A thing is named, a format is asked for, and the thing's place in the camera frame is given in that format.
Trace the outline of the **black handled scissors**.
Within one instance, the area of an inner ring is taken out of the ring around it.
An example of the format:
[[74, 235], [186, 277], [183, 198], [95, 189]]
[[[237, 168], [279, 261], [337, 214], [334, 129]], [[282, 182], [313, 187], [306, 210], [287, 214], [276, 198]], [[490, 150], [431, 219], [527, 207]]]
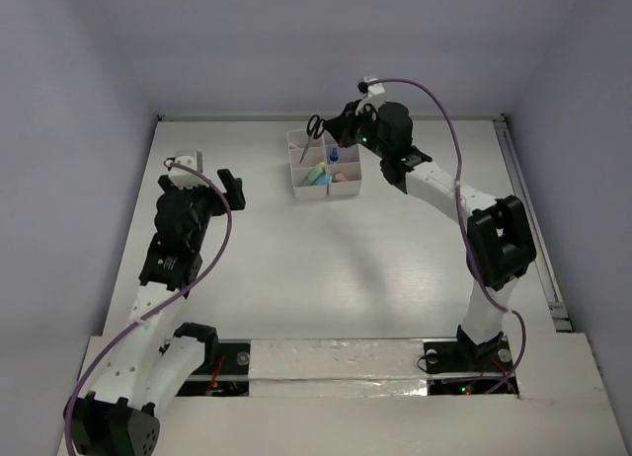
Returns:
[[300, 163], [303, 162], [308, 150], [312, 146], [312, 143], [315, 140], [318, 140], [325, 132], [325, 119], [320, 117], [318, 114], [313, 114], [307, 121], [305, 132], [307, 135], [307, 142], [303, 148], [299, 160]]

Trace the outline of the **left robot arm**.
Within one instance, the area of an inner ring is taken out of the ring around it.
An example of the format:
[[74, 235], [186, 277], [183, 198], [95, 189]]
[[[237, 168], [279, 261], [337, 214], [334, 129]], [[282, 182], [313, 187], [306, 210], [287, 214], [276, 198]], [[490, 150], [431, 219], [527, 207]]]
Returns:
[[227, 169], [216, 186], [171, 158], [158, 185], [155, 232], [126, 325], [79, 377], [64, 409], [70, 455], [150, 455], [161, 417], [194, 373], [220, 364], [216, 328], [183, 322], [190, 292], [215, 268], [246, 206]]

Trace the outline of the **pink white correction tape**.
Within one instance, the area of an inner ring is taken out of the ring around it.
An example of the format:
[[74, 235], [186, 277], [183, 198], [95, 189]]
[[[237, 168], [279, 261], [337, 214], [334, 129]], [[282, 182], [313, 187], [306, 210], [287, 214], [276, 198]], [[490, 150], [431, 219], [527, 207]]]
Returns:
[[347, 181], [348, 181], [348, 178], [342, 173], [338, 173], [332, 176], [333, 183], [345, 183]]

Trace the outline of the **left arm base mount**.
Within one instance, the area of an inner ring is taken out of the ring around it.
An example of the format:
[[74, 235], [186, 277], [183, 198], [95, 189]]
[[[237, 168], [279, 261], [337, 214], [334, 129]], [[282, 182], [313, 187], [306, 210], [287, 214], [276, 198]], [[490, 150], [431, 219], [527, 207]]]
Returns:
[[220, 341], [214, 363], [204, 363], [187, 380], [196, 395], [247, 397], [251, 363], [250, 341]]

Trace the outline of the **light blue marker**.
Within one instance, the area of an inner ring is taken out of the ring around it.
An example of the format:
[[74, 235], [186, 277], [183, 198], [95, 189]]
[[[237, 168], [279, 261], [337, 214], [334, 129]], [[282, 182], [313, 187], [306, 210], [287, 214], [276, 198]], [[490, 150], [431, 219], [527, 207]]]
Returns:
[[331, 176], [330, 175], [323, 175], [321, 177], [319, 177], [314, 183], [313, 186], [324, 186], [327, 185], [329, 182], [331, 181]]

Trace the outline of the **green clear highlighter marker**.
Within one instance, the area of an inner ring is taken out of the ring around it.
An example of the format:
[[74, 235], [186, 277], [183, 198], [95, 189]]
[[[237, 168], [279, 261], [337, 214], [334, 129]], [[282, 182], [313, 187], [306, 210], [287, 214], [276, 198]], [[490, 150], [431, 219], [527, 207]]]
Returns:
[[307, 175], [305, 180], [302, 182], [303, 187], [312, 186], [313, 183], [321, 176], [325, 175], [325, 169], [321, 169], [318, 166], [315, 166]]

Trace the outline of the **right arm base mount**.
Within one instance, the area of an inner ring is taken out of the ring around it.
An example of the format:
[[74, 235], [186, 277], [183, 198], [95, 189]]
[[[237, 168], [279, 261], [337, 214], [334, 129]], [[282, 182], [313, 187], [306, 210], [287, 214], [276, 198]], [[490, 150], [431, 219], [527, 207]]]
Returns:
[[511, 348], [506, 340], [483, 357], [469, 358], [457, 341], [424, 342], [417, 359], [418, 368], [427, 376], [429, 396], [517, 395], [516, 379], [512, 376], [499, 388], [513, 368]]

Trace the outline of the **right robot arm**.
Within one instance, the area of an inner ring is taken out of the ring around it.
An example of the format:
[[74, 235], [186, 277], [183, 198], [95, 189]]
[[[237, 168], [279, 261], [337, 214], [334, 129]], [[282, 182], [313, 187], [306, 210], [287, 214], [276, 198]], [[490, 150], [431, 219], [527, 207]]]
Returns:
[[413, 121], [406, 107], [387, 102], [376, 108], [359, 101], [322, 120], [317, 130], [341, 148], [362, 146], [380, 160], [388, 184], [421, 200], [454, 221], [473, 277], [468, 310], [456, 337], [430, 342], [420, 358], [430, 374], [480, 373], [505, 346], [503, 319], [511, 312], [517, 281], [536, 259], [536, 248], [522, 201], [465, 185], [413, 143]]

